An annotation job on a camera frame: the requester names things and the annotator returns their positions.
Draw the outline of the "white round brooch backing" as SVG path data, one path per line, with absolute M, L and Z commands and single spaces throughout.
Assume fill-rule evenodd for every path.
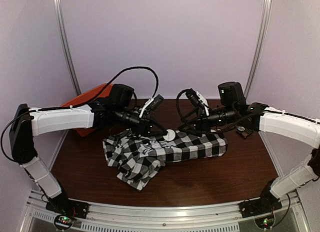
M 167 129 L 167 134 L 163 136 L 165 141 L 173 141 L 175 139 L 176 133 L 172 129 Z

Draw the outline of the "black white checkered shirt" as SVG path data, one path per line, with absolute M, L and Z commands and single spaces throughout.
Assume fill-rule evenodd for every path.
M 106 164 L 119 170 L 118 179 L 138 191 L 168 163 L 223 156 L 228 148 L 222 134 L 196 136 L 174 130 L 173 141 L 163 136 L 135 136 L 127 129 L 102 141 Z

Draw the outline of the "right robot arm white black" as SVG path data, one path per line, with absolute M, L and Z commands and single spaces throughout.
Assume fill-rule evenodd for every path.
M 288 137 L 312 147 L 312 152 L 289 173 L 268 183 L 256 202 L 260 212 L 268 212 L 283 195 L 320 177 L 320 121 L 277 110 L 267 104 L 247 104 L 239 82 L 225 82 L 218 86 L 220 108 L 211 109 L 203 95 L 194 90 L 186 93 L 193 105 L 202 112 L 191 120 L 196 132 L 209 131 L 224 126 L 226 130 L 236 126 L 257 132 Z

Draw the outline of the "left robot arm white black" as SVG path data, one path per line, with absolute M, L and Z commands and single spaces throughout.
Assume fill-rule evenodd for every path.
M 72 209 L 63 187 L 39 158 L 34 137 L 69 129 L 98 129 L 121 124 L 139 136 L 165 136 L 167 130 L 150 116 L 150 111 L 163 101 L 161 95 L 152 97 L 141 108 L 128 109 L 134 89 L 124 84 L 105 85 L 108 94 L 96 94 L 90 101 L 53 108 L 18 106 L 8 124 L 12 160 L 25 169 L 35 183 L 52 200 L 61 214 Z

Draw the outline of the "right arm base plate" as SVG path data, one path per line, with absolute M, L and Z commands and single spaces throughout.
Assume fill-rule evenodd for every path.
M 282 203 L 279 199 L 270 197 L 260 197 L 252 200 L 245 200 L 239 204 L 240 212 L 243 218 L 258 216 L 265 213 L 271 213 L 274 210 L 281 209 Z

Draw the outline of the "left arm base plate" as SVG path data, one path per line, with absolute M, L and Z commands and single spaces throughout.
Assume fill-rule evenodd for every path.
M 49 199 L 45 208 L 71 218 L 86 218 L 88 214 L 89 204 L 86 202 L 76 201 L 72 199 Z

